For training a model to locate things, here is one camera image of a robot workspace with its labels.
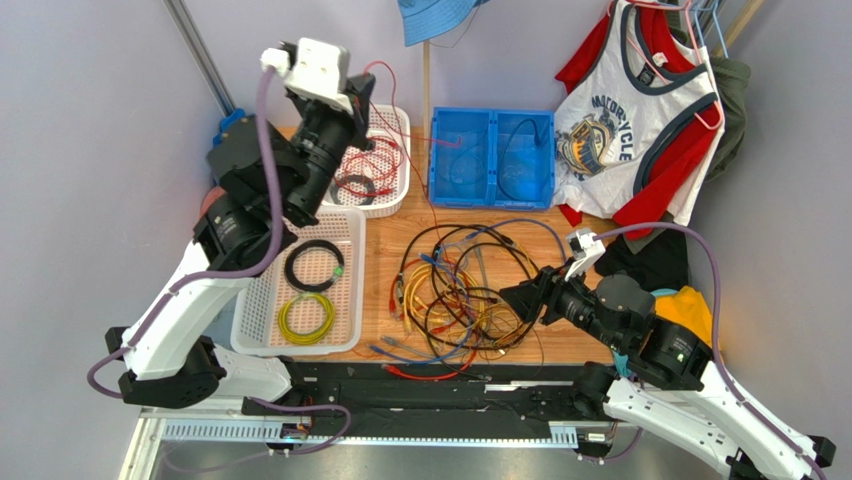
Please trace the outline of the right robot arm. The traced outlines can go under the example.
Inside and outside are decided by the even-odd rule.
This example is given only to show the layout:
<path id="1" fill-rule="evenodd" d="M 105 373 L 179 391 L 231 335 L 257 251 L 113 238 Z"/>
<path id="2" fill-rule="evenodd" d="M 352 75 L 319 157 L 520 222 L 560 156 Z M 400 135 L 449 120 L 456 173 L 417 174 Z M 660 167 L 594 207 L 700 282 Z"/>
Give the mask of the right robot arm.
<path id="1" fill-rule="evenodd" d="M 627 421 L 683 449 L 724 479 L 821 479 L 835 444 L 796 432 L 727 385 L 707 342 L 655 312 L 654 296 L 624 274 L 596 289 L 546 267 L 500 297 L 525 322 L 566 319 L 626 356 L 635 382 L 587 362 L 573 381 L 587 416 Z"/>

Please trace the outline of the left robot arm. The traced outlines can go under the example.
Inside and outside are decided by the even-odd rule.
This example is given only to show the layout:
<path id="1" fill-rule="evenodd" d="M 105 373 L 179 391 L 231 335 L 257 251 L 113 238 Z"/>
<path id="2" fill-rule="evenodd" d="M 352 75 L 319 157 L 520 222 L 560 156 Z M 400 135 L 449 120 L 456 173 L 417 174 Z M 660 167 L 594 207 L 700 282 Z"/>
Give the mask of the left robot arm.
<path id="1" fill-rule="evenodd" d="M 317 211 L 346 151 L 372 149 L 367 136 L 376 79 L 344 81 L 351 111 L 288 88 L 301 123 L 291 138 L 260 114 L 221 126 L 208 163 L 221 195 L 202 212 L 181 262 L 160 297 L 130 327 L 105 335 L 109 361 L 125 366 L 115 398 L 182 409 L 211 397 L 277 401 L 293 383 L 284 357 L 260 358 L 216 344 L 207 327 L 222 308 L 317 224 Z"/>

